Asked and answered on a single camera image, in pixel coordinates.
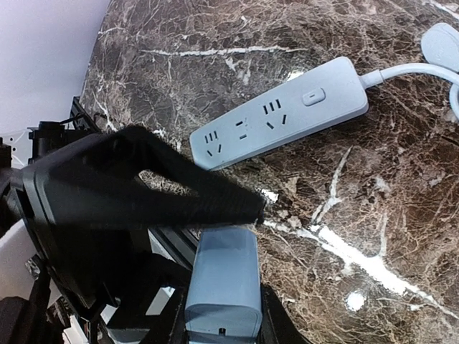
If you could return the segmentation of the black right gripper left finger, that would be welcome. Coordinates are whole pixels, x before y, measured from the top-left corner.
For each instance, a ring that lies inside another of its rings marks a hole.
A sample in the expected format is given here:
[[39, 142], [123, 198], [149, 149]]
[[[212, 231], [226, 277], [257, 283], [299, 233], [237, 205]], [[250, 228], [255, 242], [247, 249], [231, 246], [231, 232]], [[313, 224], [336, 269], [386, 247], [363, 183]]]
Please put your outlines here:
[[166, 303], [160, 315], [155, 316], [152, 328], [143, 339], [150, 344], [182, 344], [188, 343], [184, 308], [186, 305], [186, 289], [177, 289]]

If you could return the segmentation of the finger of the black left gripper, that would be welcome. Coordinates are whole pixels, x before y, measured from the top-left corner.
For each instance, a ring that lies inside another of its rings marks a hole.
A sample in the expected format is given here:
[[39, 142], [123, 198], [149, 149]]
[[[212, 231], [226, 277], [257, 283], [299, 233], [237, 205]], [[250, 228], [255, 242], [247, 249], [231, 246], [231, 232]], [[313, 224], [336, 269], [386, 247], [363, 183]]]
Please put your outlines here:
[[198, 167], [141, 126], [111, 134], [92, 134], [48, 157], [79, 158], [99, 171], [136, 175], [146, 191], [134, 193], [134, 212], [154, 204], [158, 226], [187, 228], [258, 224], [265, 199], [223, 175]]

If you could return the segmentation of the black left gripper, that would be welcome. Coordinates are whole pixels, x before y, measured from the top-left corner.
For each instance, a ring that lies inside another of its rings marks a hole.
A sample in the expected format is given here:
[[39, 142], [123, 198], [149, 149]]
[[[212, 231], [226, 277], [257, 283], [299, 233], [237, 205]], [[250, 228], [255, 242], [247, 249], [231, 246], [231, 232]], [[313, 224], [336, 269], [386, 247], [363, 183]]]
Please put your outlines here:
[[46, 157], [14, 180], [28, 230], [60, 292], [83, 309], [123, 298], [150, 252], [147, 228], [133, 218], [139, 178], [99, 171], [79, 158]]

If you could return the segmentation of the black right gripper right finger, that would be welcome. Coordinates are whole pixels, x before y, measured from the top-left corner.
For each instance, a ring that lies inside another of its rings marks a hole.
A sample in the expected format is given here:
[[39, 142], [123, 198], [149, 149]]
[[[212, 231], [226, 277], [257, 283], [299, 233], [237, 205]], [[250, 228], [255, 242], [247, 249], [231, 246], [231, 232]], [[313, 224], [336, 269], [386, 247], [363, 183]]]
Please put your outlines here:
[[260, 343], [304, 343], [278, 296], [269, 285], [262, 285], [262, 325]]

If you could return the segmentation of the blue usb charger plug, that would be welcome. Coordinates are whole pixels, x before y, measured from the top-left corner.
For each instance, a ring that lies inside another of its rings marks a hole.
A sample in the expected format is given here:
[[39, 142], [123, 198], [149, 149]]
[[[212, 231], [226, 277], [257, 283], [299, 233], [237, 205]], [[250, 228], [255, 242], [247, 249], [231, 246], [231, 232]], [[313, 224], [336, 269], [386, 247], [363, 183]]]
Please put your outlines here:
[[254, 343], [262, 323], [257, 239], [232, 226], [201, 233], [184, 308], [190, 343]]

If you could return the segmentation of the light blue power strip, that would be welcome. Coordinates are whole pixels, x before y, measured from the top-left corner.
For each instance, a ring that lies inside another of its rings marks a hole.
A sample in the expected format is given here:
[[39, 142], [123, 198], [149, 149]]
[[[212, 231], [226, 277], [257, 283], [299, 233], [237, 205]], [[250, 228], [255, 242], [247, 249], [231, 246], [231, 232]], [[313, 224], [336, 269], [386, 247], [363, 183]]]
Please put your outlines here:
[[207, 170], [247, 158], [363, 115], [366, 91], [352, 61], [338, 57], [220, 115], [189, 138]]

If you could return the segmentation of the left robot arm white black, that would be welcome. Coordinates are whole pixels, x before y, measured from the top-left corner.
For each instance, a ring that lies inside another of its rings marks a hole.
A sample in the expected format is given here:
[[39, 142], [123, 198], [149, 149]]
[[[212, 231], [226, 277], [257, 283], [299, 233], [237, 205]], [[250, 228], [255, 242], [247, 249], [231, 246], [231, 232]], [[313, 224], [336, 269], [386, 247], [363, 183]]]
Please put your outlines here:
[[255, 343], [259, 194], [147, 129], [94, 133], [1, 171], [1, 341], [62, 343], [63, 296], [119, 343]]

